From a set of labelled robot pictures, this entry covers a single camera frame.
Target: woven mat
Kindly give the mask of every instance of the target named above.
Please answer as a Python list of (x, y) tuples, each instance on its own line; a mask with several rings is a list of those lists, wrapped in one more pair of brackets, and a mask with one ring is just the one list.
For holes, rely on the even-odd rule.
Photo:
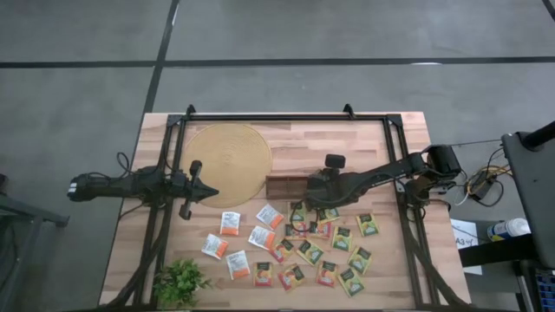
[(258, 194), (271, 171), (268, 142), (251, 127), (240, 124), (209, 126), (187, 144), (181, 168), (202, 162), (200, 179), (219, 194), (201, 201), (214, 208), (243, 204)]

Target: black handle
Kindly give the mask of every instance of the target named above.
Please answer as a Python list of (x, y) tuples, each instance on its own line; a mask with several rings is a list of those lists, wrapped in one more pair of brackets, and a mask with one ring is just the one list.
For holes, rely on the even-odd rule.
[(548, 140), (552, 140), (553, 138), (555, 138), (555, 121), (527, 134), (522, 140), (522, 145), (526, 148), (535, 148), (546, 143)]

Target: metal bracket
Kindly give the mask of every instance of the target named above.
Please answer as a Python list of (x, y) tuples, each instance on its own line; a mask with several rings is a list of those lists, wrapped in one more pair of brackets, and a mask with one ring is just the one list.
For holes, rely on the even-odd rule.
[(351, 107), (350, 104), (345, 104), (345, 107), (343, 107), (343, 112), (349, 115), (350, 120), (356, 119), (355, 112), (353, 111), (353, 107)]
[(173, 127), (177, 125), (181, 121), (182, 117), (183, 115), (180, 114), (171, 114), (167, 116), (166, 127)]
[(189, 104), (189, 107), (187, 108), (186, 112), (185, 112), (185, 120), (190, 120), (191, 119), (191, 114), (193, 113), (197, 113), (197, 110), (194, 108), (193, 104)]
[(402, 127), (402, 117), (399, 114), (387, 114), (387, 118), (394, 125)]

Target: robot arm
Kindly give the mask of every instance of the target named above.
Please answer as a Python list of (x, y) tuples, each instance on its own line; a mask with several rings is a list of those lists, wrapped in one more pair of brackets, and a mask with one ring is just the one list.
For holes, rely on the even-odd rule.
[(173, 172), (167, 178), (164, 171), (157, 166), (147, 166), (119, 178), (93, 177), (90, 173), (83, 173), (71, 179), (68, 197), (75, 202), (89, 201), (96, 197), (141, 198), (145, 203), (153, 203), (164, 196), (185, 198), (180, 216), (189, 219), (191, 201), (198, 203), (219, 193), (202, 183), (199, 178), (201, 168), (202, 163), (194, 160), (189, 169), (190, 179), (181, 170)]
[[(426, 162), (423, 153), (428, 153)], [(328, 155), (326, 165), (327, 168), (310, 175), (307, 183), (305, 200), (317, 209), (356, 203), (370, 188), (413, 175), (420, 177), (408, 186), (413, 194), (420, 195), (460, 173), (459, 161), (451, 146), (430, 146), (421, 153), (411, 153), (404, 159), (362, 173), (339, 173), (344, 167), (343, 156)]]

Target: gray floor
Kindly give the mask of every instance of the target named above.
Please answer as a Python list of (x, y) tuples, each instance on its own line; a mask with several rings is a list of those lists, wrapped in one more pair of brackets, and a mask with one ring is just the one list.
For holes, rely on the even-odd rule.
[[(154, 60), (169, 4), (0, 0), (0, 62)], [(555, 23), (539, 0), (183, 0), (167, 58), (534, 55), (555, 55)], [(95, 306), (121, 201), (75, 204), (65, 192), (81, 172), (119, 174), (114, 156), (134, 149), (151, 75), (150, 68), (0, 69), (8, 192), (71, 215), (66, 229), (45, 227), (17, 310)], [(457, 143), (552, 121), (553, 81), (555, 64), (166, 68), (153, 110), (321, 112), (344, 103), (418, 110), (434, 143)], [(496, 147), (456, 152), (472, 172)], [(507, 180), (496, 207), (469, 201), (451, 214), (495, 221), (523, 211)], [(469, 276), (473, 300), (506, 308), (507, 271)]]

